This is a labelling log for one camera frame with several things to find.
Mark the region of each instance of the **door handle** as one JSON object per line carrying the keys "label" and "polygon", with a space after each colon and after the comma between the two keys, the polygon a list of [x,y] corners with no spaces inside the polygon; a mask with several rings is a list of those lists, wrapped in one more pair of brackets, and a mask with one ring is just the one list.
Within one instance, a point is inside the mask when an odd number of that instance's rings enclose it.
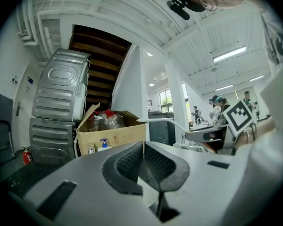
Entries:
{"label": "door handle", "polygon": [[22,107],[21,107],[20,101],[18,101],[16,116],[19,116],[19,111],[20,111],[20,109],[22,109]]}

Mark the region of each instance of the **staircase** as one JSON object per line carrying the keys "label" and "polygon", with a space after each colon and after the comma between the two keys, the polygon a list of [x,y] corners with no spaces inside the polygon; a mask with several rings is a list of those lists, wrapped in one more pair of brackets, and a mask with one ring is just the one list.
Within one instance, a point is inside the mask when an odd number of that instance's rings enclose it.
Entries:
{"label": "staircase", "polygon": [[110,33],[75,25],[69,49],[90,54],[86,110],[98,103],[99,111],[111,109],[112,91],[130,46]]}

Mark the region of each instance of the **ceiling light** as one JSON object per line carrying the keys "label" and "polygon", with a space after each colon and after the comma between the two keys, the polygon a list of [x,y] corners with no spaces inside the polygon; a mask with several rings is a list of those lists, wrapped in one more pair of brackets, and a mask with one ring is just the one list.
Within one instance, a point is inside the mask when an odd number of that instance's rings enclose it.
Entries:
{"label": "ceiling light", "polygon": [[254,78],[254,79],[251,79],[250,82],[251,82],[251,81],[254,81],[254,80],[257,80],[257,79],[260,79],[260,78],[262,78],[262,77],[264,77],[264,75],[258,76],[258,77]]}
{"label": "ceiling light", "polygon": [[222,55],[219,55],[219,56],[213,58],[213,61],[214,61],[214,63],[217,63],[220,60],[223,60],[223,59],[226,59],[226,58],[228,58],[230,56],[242,53],[245,50],[246,50],[246,46],[243,46],[243,47],[240,47],[240,48],[236,48],[236,49],[234,49],[232,51],[226,52],[225,54],[222,54]]}
{"label": "ceiling light", "polygon": [[234,86],[234,85],[228,85],[228,86],[225,86],[225,87],[222,87],[222,88],[218,88],[218,89],[216,89],[215,91],[221,90],[221,89],[226,89],[226,88],[229,88],[229,87],[232,87],[232,86]]}

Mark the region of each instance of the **black and white pattern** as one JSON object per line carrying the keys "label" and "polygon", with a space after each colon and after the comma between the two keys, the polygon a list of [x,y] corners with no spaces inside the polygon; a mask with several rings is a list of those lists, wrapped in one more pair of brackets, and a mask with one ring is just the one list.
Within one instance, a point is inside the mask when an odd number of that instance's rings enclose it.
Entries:
{"label": "black and white pattern", "polygon": [[227,108],[223,112],[223,115],[229,123],[235,137],[253,122],[252,113],[243,101],[238,101],[237,104]]}

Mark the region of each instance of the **black rectangular strip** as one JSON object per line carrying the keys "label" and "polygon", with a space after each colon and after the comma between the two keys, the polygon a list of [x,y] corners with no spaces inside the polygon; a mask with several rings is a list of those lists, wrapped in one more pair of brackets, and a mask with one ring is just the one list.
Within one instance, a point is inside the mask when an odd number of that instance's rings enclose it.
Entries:
{"label": "black rectangular strip", "polygon": [[70,194],[75,189],[76,184],[69,181],[62,182],[51,195],[39,206],[38,212],[46,218],[53,220],[58,214]]}
{"label": "black rectangular strip", "polygon": [[218,168],[223,168],[223,169],[227,169],[229,167],[230,164],[224,163],[224,162],[219,162],[219,161],[209,161],[208,165],[212,165]]}

